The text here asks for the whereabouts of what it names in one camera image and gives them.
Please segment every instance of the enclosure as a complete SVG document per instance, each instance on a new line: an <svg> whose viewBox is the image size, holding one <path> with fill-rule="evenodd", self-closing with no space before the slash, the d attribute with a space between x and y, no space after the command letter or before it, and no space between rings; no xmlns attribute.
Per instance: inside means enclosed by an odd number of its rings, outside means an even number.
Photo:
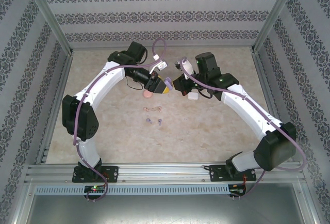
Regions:
<svg viewBox="0 0 330 224"><path fill-rule="evenodd" d="M0 0L0 223L330 223L329 18L330 0ZM214 182L205 166L256 149L251 126L214 96L146 99L127 77L95 112L96 149L115 182L87 202L94 184L72 182L80 158L62 100L133 41L153 62L158 38L162 79L182 74L182 57L198 71L195 56L213 53L222 73L295 126L307 166L275 168L232 199L234 185L255 181ZM302 161L297 152L281 166Z"/></svg>

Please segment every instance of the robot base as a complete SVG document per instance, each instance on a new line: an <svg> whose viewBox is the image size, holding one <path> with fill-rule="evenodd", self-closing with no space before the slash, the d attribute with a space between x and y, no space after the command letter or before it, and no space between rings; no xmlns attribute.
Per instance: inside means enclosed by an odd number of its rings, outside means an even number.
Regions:
<svg viewBox="0 0 330 224"><path fill-rule="evenodd" d="M246 181L257 180L254 169L249 169L235 175L230 175L227 172L226 165L204 166L204 169L210 172L211 182L241 181L243 178L245 178Z"/></svg>
<svg viewBox="0 0 330 224"><path fill-rule="evenodd" d="M95 170L100 172L108 183L116 183L118 179L118 166L102 166L102 161L94 167ZM73 183L102 183L104 180L93 172L91 169L83 166L78 162L78 166L74 168L72 182Z"/></svg>

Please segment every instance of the marble surface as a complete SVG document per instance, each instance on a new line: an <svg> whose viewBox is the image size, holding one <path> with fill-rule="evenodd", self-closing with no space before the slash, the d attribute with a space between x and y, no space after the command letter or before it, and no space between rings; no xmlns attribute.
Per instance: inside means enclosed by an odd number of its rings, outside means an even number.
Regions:
<svg viewBox="0 0 330 224"><path fill-rule="evenodd" d="M113 51L116 50L75 52L64 95L74 95L88 85ZM181 73L174 62L182 56L187 56L196 69L194 57L203 52L212 52L222 73L233 74L250 96L267 109L248 47L169 47L169 66L159 74L164 78L179 77ZM128 83L139 86L130 78ZM142 93L128 88L124 78L96 110L100 122L96 147L104 163L225 161L237 152L255 149L258 144L248 125L216 98L200 96L193 101L172 90L145 99ZM155 106L161 106L162 113L143 110ZM46 163L77 163L72 142L72 136L62 126L60 110Z"/></svg>

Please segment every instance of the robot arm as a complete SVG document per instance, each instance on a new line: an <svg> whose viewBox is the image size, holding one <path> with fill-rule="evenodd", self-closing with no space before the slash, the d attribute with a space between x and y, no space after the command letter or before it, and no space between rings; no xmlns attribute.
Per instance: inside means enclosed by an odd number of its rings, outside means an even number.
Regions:
<svg viewBox="0 0 330 224"><path fill-rule="evenodd" d="M77 138L81 155L84 158L84 161L86 161L92 167L96 167L98 164L101 164L101 159L97 153L94 142L94 135L97 132L99 126L95 111L102 99L108 94L108 92L113 88L115 84L121 81L125 76L129 76L134 81L140 82L144 88L150 92L167 93L169 91L166 84L154 71L155 67L157 67L159 70L164 69L167 66L165 61L161 61L152 67L151 71L148 71L144 68L118 68L106 73L97 82L95 81L101 74L104 74L109 69L119 65L136 66L141 61L144 53L146 53L145 47L136 42L132 42L127 51L116 51L110 54L108 62L88 86L86 86L82 91L73 97L66 95L63 99L62 124L67 128L67 132L73 135L78 104L83 98L84 94L86 94L89 86L94 84L93 88L85 97L81 106L77 131ZM86 166L82 160L80 160L79 163L80 166Z"/></svg>
<svg viewBox="0 0 330 224"><path fill-rule="evenodd" d="M237 79L229 73L222 74L212 53L197 55L196 62L199 73L192 70L190 62L187 60L183 61L185 70L194 78L206 85L237 92L249 98L275 125L279 126L291 138L295 139L295 127L290 122L282 124L281 121L272 117L246 93ZM173 85L176 90L181 91L182 95L187 95L192 89L204 89L191 79L187 79L187 76L184 74L174 80ZM295 155L294 145L270 125L247 101L228 92L213 91L210 89L207 89L207 91L219 101L232 108L249 125L260 141L254 151L235 154L226 161L226 169L230 175L259 167L270 171Z"/></svg>

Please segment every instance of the patterned wallpaper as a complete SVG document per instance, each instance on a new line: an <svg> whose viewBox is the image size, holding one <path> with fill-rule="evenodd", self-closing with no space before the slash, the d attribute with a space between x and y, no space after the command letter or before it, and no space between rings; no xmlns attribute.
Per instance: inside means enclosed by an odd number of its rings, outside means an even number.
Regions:
<svg viewBox="0 0 330 224"><path fill-rule="evenodd" d="M47 0L71 46L252 45L276 0Z"/></svg>
<svg viewBox="0 0 330 224"><path fill-rule="evenodd" d="M34 164L67 55L34 0L0 0L0 223Z"/></svg>
<svg viewBox="0 0 330 224"><path fill-rule="evenodd" d="M329 0L287 0L259 51L280 117L297 127L321 223L330 223Z"/></svg>

